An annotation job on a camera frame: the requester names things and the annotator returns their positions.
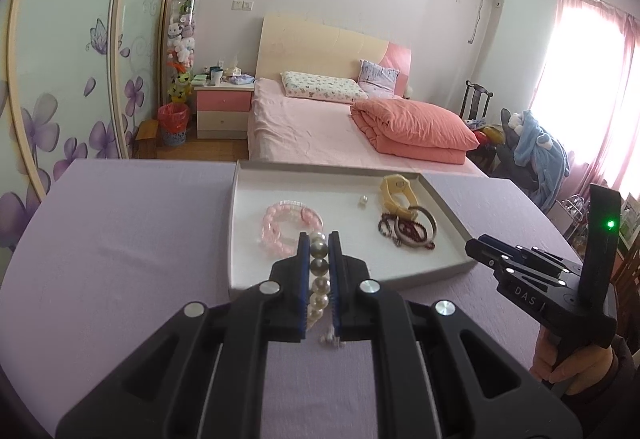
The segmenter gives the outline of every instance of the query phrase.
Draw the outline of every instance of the pink curtain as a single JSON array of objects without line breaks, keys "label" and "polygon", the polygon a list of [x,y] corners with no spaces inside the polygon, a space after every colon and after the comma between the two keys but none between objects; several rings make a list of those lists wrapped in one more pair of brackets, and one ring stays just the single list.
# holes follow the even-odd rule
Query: pink curtain
[{"label": "pink curtain", "polygon": [[558,0],[530,108],[573,161],[559,199],[585,196],[590,183],[620,189],[636,157],[640,172],[638,33],[635,18],[598,0]]}]

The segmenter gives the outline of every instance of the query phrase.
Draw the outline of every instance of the headboard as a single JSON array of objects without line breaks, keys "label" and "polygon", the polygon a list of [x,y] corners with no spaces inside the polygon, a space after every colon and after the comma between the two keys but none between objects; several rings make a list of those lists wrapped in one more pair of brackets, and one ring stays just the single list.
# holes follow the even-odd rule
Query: headboard
[{"label": "headboard", "polygon": [[284,70],[357,80],[360,60],[400,70],[396,95],[409,79],[411,50],[346,29],[270,13],[264,18],[256,78],[280,80]]}]

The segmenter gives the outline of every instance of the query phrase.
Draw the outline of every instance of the trash can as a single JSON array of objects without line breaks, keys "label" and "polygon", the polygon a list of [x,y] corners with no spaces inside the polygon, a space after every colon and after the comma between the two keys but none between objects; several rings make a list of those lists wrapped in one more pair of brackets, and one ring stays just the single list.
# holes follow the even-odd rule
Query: trash can
[{"label": "trash can", "polygon": [[168,103],[158,108],[158,122],[165,145],[180,146],[186,141],[190,115],[190,109],[184,103]]}]

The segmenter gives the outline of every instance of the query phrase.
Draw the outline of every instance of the hand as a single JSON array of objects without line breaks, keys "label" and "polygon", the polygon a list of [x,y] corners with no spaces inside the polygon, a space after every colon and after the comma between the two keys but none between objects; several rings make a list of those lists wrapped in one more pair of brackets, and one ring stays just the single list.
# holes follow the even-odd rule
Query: hand
[{"label": "hand", "polygon": [[549,342],[548,336],[549,331],[541,326],[533,365],[529,369],[538,381],[544,379],[556,384],[575,375],[574,382],[566,391],[567,395],[574,395],[592,387],[609,372],[613,361],[613,350],[611,347],[603,349],[597,345],[579,349],[554,369],[558,349]]}]

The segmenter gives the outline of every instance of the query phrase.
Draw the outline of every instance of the pink drawer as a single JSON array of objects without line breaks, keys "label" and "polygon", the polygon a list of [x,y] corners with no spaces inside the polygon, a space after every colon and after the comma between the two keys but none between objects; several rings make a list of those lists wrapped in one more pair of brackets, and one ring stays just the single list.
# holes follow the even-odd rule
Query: pink drawer
[{"label": "pink drawer", "polygon": [[203,112],[249,112],[250,90],[198,90],[198,110]]}]

